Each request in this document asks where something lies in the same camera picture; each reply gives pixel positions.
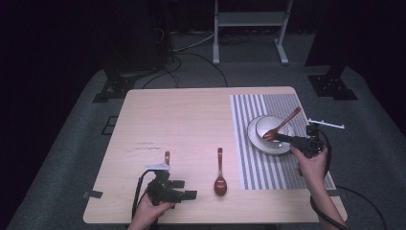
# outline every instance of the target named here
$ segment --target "black and white striped cloth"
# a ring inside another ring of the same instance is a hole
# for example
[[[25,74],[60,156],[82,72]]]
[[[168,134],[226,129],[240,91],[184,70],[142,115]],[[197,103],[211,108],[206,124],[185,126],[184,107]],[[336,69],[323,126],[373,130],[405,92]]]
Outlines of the black and white striped cloth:
[[[267,155],[259,151],[247,136],[247,127],[256,117],[274,115],[287,117],[299,101],[294,94],[231,95],[233,123],[237,143],[237,157],[241,189],[287,190],[305,189],[304,179],[296,171],[297,159],[289,151],[280,155]],[[307,119],[300,112],[289,122],[297,136],[306,136]],[[333,189],[330,174],[326,187]]]

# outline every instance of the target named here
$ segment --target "hand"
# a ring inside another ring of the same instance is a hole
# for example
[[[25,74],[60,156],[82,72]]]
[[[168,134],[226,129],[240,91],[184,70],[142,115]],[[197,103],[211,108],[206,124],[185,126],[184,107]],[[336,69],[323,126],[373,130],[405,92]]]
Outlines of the hand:
[[[161,217],[167,209],[172,208],[175,204],[161,202],[158,206],[153,206],[148,194],[144,194],[138,204],[137,211],[132,219],[128,230],[147,229],[156,219]]]
[[[299,160],[298,168],[300,174],[304,177],[308,190],[312,193],[316,189],[324,189],[327,147],[323,146],[322,152],[312,158],[305,157],[299,149],[293,146],[290,149]]]

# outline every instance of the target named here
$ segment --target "table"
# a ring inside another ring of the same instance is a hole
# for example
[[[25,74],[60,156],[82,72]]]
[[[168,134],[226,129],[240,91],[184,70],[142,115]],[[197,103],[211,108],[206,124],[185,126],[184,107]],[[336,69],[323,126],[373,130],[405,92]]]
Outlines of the table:
[[[138,178],[145,165],[164,163],[170,178],[197,191],[159,218],[160,224],[315,222],[307,189],[241,188],[231,95],[293,96],[292,87],[236,87],[130,90],[108,145],[83,219],[86,223],[130,223]],[[217,148],[223,148],[225,196],[214,193]],[[155,175],[147,174],[142,191]],[[344,219],[339,196],[332,197]]]

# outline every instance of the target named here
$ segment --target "metal shelf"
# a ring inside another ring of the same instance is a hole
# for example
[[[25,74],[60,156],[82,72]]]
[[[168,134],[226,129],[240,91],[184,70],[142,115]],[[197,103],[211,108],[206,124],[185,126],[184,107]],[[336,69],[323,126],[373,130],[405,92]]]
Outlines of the metal shelf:
[[[220,12],[219,27],[281,26],[284,11],[275,12]]]
[[[252,27],[252,26],[280,26],[279,38],[274,39],[275,46],[281,58],[281,63],[287,65],[286,53],[282,47],[284,32],[289,20],[290,9],[293,0],[289,0],[285,11],[263,11],[263,12],[219,12],[218,0],[214,5],[214,43],[213,43],[213,64],[220,63],[218,47],[219,27]]]

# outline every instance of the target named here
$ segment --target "floor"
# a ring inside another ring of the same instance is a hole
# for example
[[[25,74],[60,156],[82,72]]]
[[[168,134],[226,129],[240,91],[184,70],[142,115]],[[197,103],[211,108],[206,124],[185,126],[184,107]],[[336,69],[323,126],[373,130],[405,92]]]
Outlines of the floor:
[[[175,50],[209,34],[173,34]],[[220,64],[212,65],[211,42],[175,53],[162,71],[137,80],[134,88],[292,86],[308,118],[344,124],[346,129],[326,128],[333,146],[330,173],[336,185],[366,197],[382,213],[388,229],[406,229],[406,141],[389,115],[370,92],[364,79],[346,68],[342,80],[358,100],[334,101],[317,97],[308,75],[323,75],[327,66],[305,67],[314,34],[287,34],[283,41],[289,65],[280,63],[273,37],[245,34],[228,37],[220,46]],[[86,224],[82,220],[108,146],[110,135],[102,130],[111,116],[118,116],[124,99],[93,103],[102,92],[106,75],[100,70],[87,84],[56,138],[31,189],[8,229],[125,229],[117,224]],[[351,229],[384,229],[366,199],[339,189],[349,214]],[[318,223],[278,224],[277,229],[320,229]],[[161,229],[269,229],[269,225],[161,226]]]

